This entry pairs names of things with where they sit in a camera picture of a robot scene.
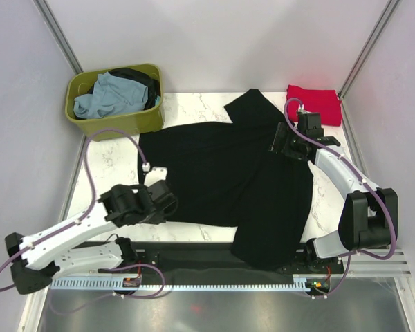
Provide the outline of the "black t shirt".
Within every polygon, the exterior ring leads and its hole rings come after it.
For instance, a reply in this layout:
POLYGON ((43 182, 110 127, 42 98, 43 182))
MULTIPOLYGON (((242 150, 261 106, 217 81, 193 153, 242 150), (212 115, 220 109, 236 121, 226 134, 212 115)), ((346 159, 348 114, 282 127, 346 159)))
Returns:
POLYGON ((144 133, 139 145, 165 167, 178 199, 172 221, 233 227, 231 253, 255 268, 293 262, 313 198, 304 161, 271 152, 284 115, 258 89, 225 105, 228 123, 200 122, 144 133))

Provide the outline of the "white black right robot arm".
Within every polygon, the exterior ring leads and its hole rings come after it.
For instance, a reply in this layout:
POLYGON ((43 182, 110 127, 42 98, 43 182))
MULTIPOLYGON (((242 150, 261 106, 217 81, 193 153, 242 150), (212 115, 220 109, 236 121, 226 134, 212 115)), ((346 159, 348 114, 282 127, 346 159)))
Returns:
POLYGON ((304 267, 319 272, 328 259, 370 249, 393 248, 398 237, 398 195, 369 180, 345 155, 340 142, 325 136, 320 115, 301 112, 299 122, 278 123, 270 151, 313 163, 344 199, 338 229, 306 242, 304 267))

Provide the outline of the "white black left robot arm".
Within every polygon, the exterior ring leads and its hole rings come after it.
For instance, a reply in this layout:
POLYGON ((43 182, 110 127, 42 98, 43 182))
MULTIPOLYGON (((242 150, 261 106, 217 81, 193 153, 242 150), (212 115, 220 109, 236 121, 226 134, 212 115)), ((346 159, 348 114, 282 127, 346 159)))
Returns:
POLYGON ((115 185, 84 219, 70 218, 31 236, 9 234, 5 243, 13 284, 19 294, 28 295, 60 277, 89 270, 130 272, 139 261, 130 239, 89 247, 84 242, 125 226, 163 223, 177 207, 178 199, 164 180, 150 186, 115 185))

